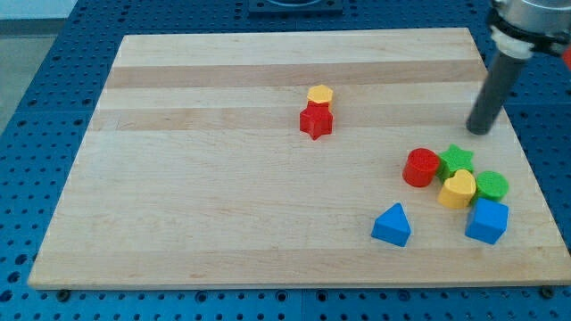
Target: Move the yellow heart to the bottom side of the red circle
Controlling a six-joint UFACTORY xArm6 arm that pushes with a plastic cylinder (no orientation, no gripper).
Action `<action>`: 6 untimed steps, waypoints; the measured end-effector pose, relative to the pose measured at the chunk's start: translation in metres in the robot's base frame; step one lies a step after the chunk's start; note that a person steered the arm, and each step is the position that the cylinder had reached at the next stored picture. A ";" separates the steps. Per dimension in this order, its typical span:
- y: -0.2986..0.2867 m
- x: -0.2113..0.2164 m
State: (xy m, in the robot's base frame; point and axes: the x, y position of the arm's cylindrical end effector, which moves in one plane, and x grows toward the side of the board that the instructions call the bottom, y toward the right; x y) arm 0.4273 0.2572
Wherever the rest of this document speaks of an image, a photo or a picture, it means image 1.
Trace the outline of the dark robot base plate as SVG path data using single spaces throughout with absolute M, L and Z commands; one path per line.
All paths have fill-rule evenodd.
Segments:
M 339 13 L 343 0 L 248 0 L 248 13 Z

